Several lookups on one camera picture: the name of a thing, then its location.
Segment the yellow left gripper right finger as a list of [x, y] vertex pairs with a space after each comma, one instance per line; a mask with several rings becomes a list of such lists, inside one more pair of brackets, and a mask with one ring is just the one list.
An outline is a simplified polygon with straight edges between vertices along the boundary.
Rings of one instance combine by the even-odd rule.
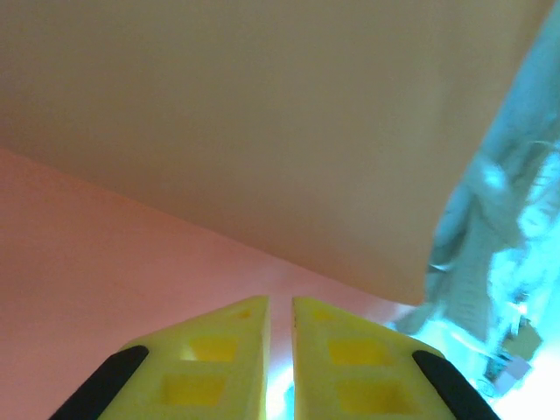
[[435, 348], [312, 297], [292, 300], [296, 419], [495, 419]]

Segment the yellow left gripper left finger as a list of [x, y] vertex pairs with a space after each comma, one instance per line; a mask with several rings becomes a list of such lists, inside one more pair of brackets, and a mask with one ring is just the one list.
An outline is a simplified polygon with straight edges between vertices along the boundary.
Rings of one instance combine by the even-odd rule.
[[133, 339], [54, 419], [264, 419], [270, 300], [255, 296]]

